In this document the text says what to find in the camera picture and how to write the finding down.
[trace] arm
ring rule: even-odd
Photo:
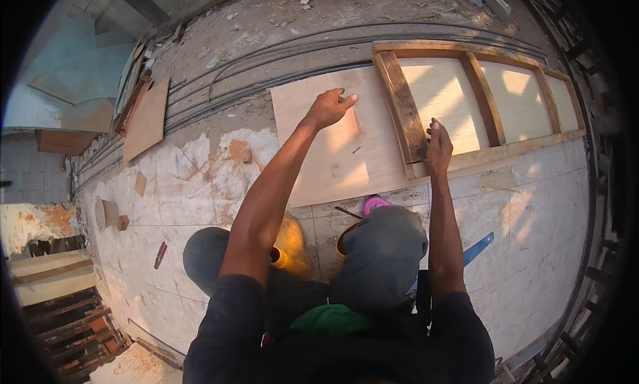
[[[268,163],[240,206],[233,222],[220,277],[242,274],[267,285],[269,254],[276,241],[288,197],[317,133],[337,123],[357,102],[340,97],[344,89],[320,94],[306,116]]]
[[[447,170],[452,155],[451,139],[443,125],[435,118],[426,132],[431,135],[428,139],[426,163],[431,175],[433,193],[428,270],[435,304],[450,292],[466,292],[466,286],[464,253],[452,207],[451,189],[448,187]]]

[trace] dark t-shirt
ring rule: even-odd
[[[462,292],[435,306],[430,335],[412,316],[398,316],[358,336],[288,337],[260,347],[264,309],[255,279],[219,278],[183,383],[489,383],[494,376],[488,332]]]

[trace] dirty tile floor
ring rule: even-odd
[[[252,151],[243,165],[230,155],[232,142]],[[217,150],[205,133],[181,147],[156,147],[80,195],[89,234],[100,258],[100,289],[124,330],[143,327],[187,353],[206,312],[208,297],[192,283],[181,253],[201,228],[230,228],[244,195],[278,149],[271,128],[223,133]],[[147,177],[144,197],[135,176]],[[491,231],[495,240],[465,268],[475,311],[488,328],[496,357],[504,360],[536,340],[562,316],[581,262],[588,219],[587,161],[582,139],[523,155],[513,165],[450,180],[464,249]],[[114,201],[130,225],[95,229],[95,198]],[[430,185],[382,194],[430,221]],[[361,213],[363,197],[289,209],[304,229],[315,280],[339,269],[335,239]],[[159,269],[157,250],[167,244]],[[422,261],[427,266],[427,256]]]

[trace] foot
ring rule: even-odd
[[[311,260],[304,250],[304,233],[297,219],[291,215],[284,216],[273,248],[278,250],[279,258],[271,265],[308,280]]]

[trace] bucket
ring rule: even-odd
[[[119,212],[117,211],[116,203],[104,201],[100,197],[97,197],[95,203],[95,223],[98,226],[98,230],[104,231],[104,229],[109,226],[115,226],[118,217]]]

